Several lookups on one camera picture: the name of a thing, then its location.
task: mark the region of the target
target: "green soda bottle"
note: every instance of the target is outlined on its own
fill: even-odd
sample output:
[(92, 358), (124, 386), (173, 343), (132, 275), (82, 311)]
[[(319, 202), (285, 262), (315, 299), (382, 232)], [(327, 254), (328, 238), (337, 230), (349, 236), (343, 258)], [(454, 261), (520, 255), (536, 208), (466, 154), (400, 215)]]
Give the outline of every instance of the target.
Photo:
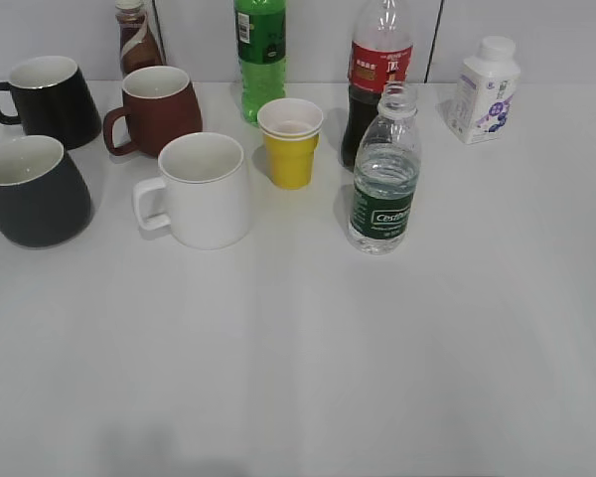
[(258, 110), (285, 97), (286, 0), (234, 0), (242, 72), (242, 112), (257, 123)]

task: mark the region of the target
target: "mug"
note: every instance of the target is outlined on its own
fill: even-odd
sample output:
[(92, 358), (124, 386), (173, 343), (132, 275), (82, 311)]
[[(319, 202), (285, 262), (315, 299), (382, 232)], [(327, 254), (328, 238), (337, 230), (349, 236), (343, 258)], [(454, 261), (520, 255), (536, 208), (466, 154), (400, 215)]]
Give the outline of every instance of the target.
[(29, 135), (55, 137), (67, 149), (87, 144), (101, 132), (101, 118), (77, 63), (66, 57), (38, 57), (21, 63), (0, 82), (18, 114), (0, 110), (2, 124), (22, 124)]
[[(186, 72), (173, 67), (143, 68), (128, 75), (122, 89), (123, 107), (104, 118), (103, 138), (111, 154), (124, 156), (139, 150), (157, 157), (173, 139), (203, 130), (197, 95)], [(122, 117), (130, 142), (115, 146), (112, 128)]]
[[(159, 156), (161, 177), (137, 184), (133, 208), (139, 226), (170, 226), (175, 239), (202, 250), (224, 248), (247, 235), (252, 210), (249, 175), (240, 144), (197, 133), (175, 139)], [(166, 213), (145, 218), (141, 198), (165, 190)]]
[(60, 141), (25, 136), (0, 146), (0, 232), (23, 246), (50, 246), (90, 220), (88, 187)]

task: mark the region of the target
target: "plastic bottle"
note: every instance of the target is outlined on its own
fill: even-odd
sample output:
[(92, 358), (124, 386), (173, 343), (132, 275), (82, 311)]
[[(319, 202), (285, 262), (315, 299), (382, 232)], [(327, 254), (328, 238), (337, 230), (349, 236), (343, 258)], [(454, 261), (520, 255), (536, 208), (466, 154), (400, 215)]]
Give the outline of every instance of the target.
[(464, 61), (448, 126), (466, 144), (497, 139), (505, 129), (521, 75), (516, 49), (509, 38), (486, 37)]
[(358, 152), (349, 235), (366, 253), (392, 252), (404, 239), (421, 167), (416, 101), (414, 86), (390, 82)]
[(126, 76), (146, 67), (163, 65), (161, 52), (150, 31), (143, 0), (116, 0), (120, 28), (121, 71)]
[(258, 110), (285, 97), (286, 0), (234, 0), (242, 72), (242, 113), (256, 124)]
[(410, 8), (406, 0), (369, 0), (354, 31), (349, 64), (349, 124), (343, 164), (353, 168), (388, 81), (405, 81), (412, 56)]

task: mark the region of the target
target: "green bottle label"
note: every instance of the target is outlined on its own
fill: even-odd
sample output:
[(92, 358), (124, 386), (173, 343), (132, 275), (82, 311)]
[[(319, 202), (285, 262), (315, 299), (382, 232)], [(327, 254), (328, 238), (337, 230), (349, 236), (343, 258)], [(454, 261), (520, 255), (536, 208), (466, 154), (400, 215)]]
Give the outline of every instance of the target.
[(238, 56), (248, 63), (271, 65), (285, 58), (285, 10), (248, 15), (236, 10)]
[(396, 239), (406, 231), (412, 202), (413, 194), (394, 200), (377, 199), (356, 185), (351, 225), (369, 239)]

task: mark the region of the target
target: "paper cup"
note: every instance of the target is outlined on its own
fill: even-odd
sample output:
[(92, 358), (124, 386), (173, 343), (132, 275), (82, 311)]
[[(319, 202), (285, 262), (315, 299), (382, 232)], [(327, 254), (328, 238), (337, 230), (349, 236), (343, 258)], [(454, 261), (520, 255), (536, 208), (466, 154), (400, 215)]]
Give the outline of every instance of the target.
[(301, 189), (311, 182), (314, 153), (324, 113), (304, 99), (276, 99), (258, 112), (272, 182), (281, 189)]

